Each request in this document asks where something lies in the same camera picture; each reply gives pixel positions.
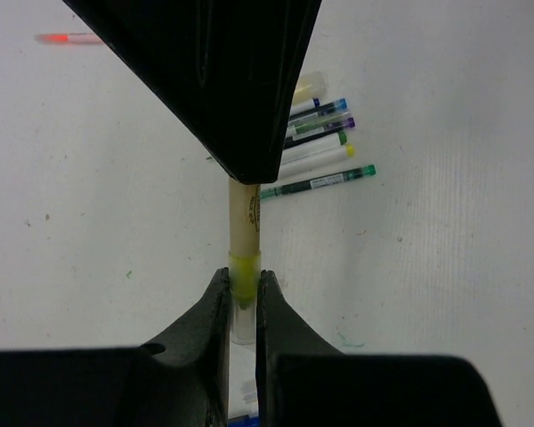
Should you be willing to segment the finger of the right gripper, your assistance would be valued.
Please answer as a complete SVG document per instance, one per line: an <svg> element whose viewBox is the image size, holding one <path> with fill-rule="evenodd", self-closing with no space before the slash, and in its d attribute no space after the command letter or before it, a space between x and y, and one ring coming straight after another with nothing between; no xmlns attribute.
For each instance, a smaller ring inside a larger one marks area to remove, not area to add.
<svg viewBox="0 0 534 427"><path fill-rule="evenodd" d="M70 9L244 184L277 179L317 1L72 1Z"/></svg>

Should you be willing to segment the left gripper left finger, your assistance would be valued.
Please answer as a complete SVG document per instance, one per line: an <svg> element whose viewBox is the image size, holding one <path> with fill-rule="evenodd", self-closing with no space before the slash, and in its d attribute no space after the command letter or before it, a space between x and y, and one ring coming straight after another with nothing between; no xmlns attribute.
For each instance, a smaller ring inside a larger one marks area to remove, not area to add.
<svg viewBox="0 0 534 427"><path fill-rule="evenodd" d="M142 345L141 426L225 426L228 411L229 315L226 268L201 298Z"/></svg>

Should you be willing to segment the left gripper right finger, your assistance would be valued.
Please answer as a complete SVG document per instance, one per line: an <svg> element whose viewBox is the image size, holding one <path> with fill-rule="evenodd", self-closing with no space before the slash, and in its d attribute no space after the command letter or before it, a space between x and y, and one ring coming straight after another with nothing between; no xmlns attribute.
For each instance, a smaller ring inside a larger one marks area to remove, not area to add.
<svg viewBox="0 0 534 427"><path fill-rule="evenodd" d="M321 418L336 384L326 371L341 352L286 301L274 272L261 274L256 309L255 383L262 426Z"/></svg>

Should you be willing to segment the olive yellow highlighter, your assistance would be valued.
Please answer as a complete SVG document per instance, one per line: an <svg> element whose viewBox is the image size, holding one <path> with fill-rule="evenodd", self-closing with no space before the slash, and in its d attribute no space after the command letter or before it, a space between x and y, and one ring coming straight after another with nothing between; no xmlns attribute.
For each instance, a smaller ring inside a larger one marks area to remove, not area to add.
<svg viewBox="0 0 534 427"><path fill-rule="evenodd" d="M229 276L231 294L242 310L255 304L261 277L260 186L229 179Z"/></svg>

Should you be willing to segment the clear highlighter cap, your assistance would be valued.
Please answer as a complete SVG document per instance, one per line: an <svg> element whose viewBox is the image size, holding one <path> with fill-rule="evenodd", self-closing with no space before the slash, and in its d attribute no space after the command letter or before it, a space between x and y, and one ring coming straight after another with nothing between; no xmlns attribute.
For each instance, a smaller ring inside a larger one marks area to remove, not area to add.
<svg viewBox="0 0 534 427"><path fill-rule="evenodd" d="M231 292L231 340L240 345L255 342L257 292L261 277L261 253L229 257Z"/></svg>
<svg viewBox="0 0 534 427"><path fill-rule="evenodd" d="M257 387L255 380L245 381L241 384L240 391L243 401L251 405L257 401Z"/></svg>

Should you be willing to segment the blue pen cap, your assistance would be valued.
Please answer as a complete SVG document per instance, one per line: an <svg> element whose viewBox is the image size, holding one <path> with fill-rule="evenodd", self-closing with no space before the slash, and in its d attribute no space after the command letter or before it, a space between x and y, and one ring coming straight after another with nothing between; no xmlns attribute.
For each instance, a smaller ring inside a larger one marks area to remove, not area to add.
<svg viewBox="0 0 534 427"><path fill-rule="evenodd" d="M231 418L228 421L228 427L259 427L260 418L251 415L242 415L238 417Z"/></svg>

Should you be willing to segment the yellow capped white marker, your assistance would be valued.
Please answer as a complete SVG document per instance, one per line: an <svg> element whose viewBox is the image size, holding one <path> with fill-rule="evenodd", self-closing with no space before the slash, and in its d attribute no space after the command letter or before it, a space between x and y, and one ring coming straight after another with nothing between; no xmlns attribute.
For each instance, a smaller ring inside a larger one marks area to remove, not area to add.
<svg viewBox="0 0 534 427"><path fill-rule="evenodd" d="M282 164L279 168L278 178L284 179L300 173L309 172L312 169L339 163L350 157L354 157L355 154L356 148L351 144L346 143L340 147Z"/></svg>

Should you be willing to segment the blue pen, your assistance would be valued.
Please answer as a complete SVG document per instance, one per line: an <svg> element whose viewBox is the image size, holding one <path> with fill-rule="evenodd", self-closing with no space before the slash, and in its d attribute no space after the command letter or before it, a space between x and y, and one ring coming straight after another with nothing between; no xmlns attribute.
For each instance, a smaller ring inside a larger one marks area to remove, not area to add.
<svg viewBox="0 0 534 427"><path fill-rule="evenodd" d="M290 116L288 122L290 124L302 120L307 120L310 118L321 117L329 115L331 113L336 113L340 111L347 111L348 103L345 98L341 98L336 101L332 101L326 104L321 104L313 109L308 109L303 112L297 113L296 115Z"/></svg>

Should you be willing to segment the green capped white marker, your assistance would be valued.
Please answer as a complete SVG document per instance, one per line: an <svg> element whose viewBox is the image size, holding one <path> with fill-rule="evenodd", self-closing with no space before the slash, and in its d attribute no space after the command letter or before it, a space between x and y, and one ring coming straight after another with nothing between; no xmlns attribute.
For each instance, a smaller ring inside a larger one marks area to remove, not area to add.
<svg viewBox="0 0 534 427"><path fill-rule="evenodd" d="M284 149L285 156L306 156L311 152L319 152L344 145L348 141L345 132L332 133L317 140L299 144L293 148Z"/></svg>

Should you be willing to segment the purple pen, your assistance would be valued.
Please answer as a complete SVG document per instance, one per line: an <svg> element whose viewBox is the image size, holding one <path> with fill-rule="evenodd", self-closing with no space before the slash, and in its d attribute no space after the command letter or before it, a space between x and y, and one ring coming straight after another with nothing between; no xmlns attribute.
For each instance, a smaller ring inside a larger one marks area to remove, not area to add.
<svg viewBox="0 0 534 427"><path fill-rule="evenodd" d="M343 121L334 122L329 125L323 125L318 128L312 129L306 133L300 133L295 136L289 136L284 140L284 142L293 144L296 141L312 141L312 140L321 138L322 136L326 136L334 132L340 132L345 129L353 128L354 126L355 126L354 118L348 117Z"/></svg>

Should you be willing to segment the orange highlighter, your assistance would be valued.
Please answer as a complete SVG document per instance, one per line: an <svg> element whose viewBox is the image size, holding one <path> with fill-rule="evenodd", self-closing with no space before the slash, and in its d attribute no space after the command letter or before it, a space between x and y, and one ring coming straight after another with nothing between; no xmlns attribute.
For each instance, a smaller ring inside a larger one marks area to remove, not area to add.
<svg viewBox="0 0 534 427"><path fill-rule="evenodd" d="M94 33L47 33L35 35L35 39L42 44L104 44Z"/></svg>

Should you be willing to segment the dark green clear highlighter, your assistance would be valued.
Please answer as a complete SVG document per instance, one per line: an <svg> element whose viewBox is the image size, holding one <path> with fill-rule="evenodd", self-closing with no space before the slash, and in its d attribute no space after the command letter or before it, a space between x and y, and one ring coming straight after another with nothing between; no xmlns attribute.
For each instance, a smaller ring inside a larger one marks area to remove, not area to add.
<svg viewBox="0 0 534 427"><path fill-rule="evenodd" d="M317 178L312 178L310 180L303 180L292 182L289 184L262 189L260 193L260 199L262 201L269 200L276 197L283 197L287 195L293 195L297 193L302 193L305 191L310 191L314 189L325 188L348 181L356 181L365 177L371 177L376 175L376 168L374 165L367 165L359 168L354 168L341 173L334 173L323 175Z"/></svg>

